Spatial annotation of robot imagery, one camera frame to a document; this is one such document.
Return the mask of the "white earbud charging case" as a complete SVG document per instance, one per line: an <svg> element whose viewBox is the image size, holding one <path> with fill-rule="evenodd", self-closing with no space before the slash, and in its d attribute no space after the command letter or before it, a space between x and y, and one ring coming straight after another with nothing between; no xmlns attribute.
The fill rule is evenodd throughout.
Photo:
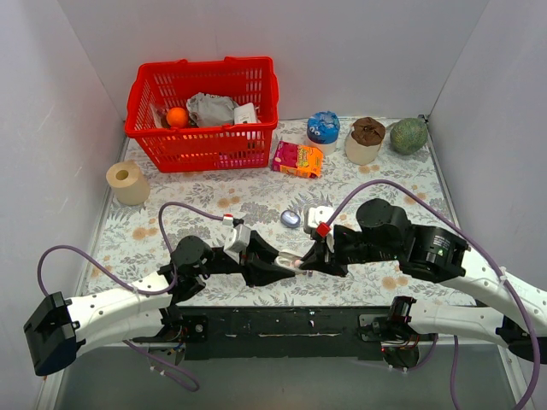
<svg viewBox="0 0 547 410"><path fill-rule="evenodd" d="M294 255L291 252L280 251L275 258L274 264L278 267L283 267L292 271L296 271L298 268L292 265L292 262L294 260L300 260L300 257L298 255Z"/></svg>

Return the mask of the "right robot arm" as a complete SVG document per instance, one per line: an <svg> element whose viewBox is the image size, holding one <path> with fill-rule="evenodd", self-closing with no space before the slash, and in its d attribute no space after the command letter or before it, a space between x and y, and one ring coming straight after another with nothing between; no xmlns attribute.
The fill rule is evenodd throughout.
<svg viewBox="0 0 547 410"><path fill-rule="evenodd" d="M403 208L385 200L369 200L357 209L357 231L326 225L333 213L329 207L306 211L304 230L315 243L301 259L301 269L344 277L350 265L395 261L411 278L459 290L478 302L476 307L438 306L397 296L386 316L364 325L368 339L451 334L494 343L531 361L533 340L527 327L532 325L540 362L546 362L545 291L494 269L454 233L411 223Z"/></svg>

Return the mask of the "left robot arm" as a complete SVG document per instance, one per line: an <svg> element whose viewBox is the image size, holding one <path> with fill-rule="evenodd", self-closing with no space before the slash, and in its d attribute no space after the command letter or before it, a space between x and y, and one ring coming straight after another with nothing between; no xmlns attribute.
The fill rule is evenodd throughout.
<svg viewBox="0 0 547 410"><path fill-rule="evenodd" d="M127 287L72 298L47 295L23 326L35 374L59 372L80 355L111 343L157 336L175 340L182 330L176 305L203 290L210 276L233 273L258 287L292 278L295 269L256 231L225 248L187 236L166 266Z"/></svg>

